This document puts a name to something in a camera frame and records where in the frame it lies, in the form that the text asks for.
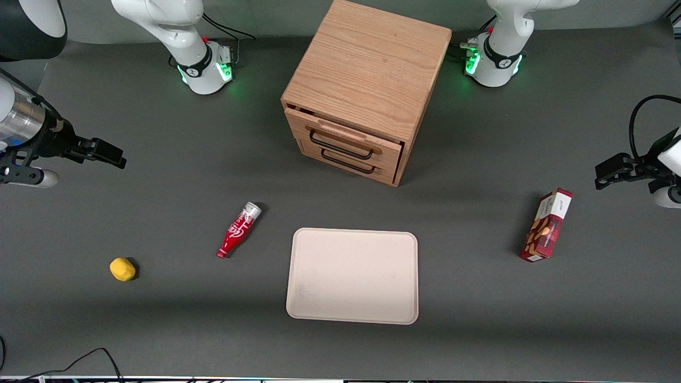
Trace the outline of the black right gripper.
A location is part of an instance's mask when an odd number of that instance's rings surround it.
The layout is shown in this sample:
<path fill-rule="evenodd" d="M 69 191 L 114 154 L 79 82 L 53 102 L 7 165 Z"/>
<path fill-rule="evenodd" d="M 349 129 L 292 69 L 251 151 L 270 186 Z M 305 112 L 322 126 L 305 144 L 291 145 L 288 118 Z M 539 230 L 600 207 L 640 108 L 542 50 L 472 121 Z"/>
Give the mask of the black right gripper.
<path fill-rule="evenodd" d="M 124 169 L 127 160 L 123 150 L 105 140 L 78 137 L 70 121 L 46 117 L 36 143 L 32 146 L 32 159 L 62 157 L 76 163 L 104 162 Z"/>

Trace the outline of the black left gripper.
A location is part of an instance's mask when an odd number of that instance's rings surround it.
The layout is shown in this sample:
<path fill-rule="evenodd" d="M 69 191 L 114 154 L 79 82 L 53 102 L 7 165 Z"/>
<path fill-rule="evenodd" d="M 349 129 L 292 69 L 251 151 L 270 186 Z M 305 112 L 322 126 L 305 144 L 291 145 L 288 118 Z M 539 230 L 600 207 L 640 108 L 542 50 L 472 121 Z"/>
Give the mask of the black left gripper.
<path fill-rule="evenodd" d="M 675 174 L 659 160 L 659 155 L 670 148 L 676 138 L 676 128 L 654 141 L 645 155 L 639 155 L 633 128 L 630 129 L 630 150 L 632 156 L 627 153 L 618 153 L 594 167 L 596 174 L 595 188 L 603 190 L 609 185 L 620 182 L 637 182 L 645 179 L 673 179 Z"/>

